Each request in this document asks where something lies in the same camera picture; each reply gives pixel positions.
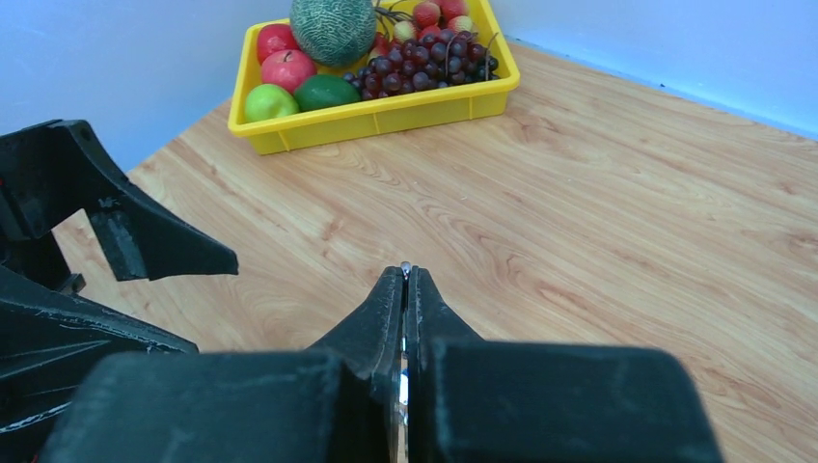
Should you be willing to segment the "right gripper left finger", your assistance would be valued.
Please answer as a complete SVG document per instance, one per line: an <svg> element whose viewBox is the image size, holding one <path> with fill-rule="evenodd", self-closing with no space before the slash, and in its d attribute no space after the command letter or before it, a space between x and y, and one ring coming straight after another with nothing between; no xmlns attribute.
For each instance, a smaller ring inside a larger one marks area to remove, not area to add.
<svg viewBox="0 0 818 463"><path fill-rule="evenodd" d="M99 362L42 462L393 462L405 274L308 348Z"/></svg>

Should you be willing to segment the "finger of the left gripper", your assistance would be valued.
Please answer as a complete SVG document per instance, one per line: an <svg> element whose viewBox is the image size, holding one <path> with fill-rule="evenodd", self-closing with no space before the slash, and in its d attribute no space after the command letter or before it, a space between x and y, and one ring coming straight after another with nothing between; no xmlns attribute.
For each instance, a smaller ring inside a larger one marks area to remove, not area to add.
<svg viewBox="0 0 818 463"><path fill-rule="evenodd" d="M119 281L235 275L236 253L132 183L83 120L53 120L1 138L1 235L43 238L83 210Z"/></svg>

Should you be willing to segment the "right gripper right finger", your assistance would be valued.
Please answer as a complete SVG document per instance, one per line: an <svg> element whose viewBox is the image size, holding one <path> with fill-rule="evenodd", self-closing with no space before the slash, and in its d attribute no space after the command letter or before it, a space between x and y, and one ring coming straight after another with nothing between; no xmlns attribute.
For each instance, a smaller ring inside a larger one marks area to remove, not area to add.
<svg viewBox="0 0 818 463"><path fill-rule="evenodd" d="M694 381L656 348L486 340L406 277L413 462L720 462Z"/></svg>

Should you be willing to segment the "silver keyring with keys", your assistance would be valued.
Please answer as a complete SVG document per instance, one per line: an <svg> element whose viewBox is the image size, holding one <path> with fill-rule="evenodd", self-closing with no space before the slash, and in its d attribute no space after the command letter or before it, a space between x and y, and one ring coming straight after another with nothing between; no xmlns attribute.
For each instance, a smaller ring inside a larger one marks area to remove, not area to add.
<svg viewBox="0 0 818 463"><path fill-rule="evenodd" d="M408 354L406 340L406 312L408 307L408 282L413 265L404 261L400 264L402 273L403 290L400 306L400 368L398 382L398 397L396 405L397 422L397 462L408 462L408 400L409 400L409 377L408 377Z"/></svg>

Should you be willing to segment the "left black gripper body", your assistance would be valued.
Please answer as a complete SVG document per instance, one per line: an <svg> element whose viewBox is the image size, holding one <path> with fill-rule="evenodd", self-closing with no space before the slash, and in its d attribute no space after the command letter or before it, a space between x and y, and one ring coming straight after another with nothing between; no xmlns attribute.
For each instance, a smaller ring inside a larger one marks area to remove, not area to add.
<svg viewBox="0 0 818 463"><path fill-rule="evenodd" d="M81 296L56 239L1 241L1 459L32 462L75 389L120 352L195 353L195 343Z"/></svg>

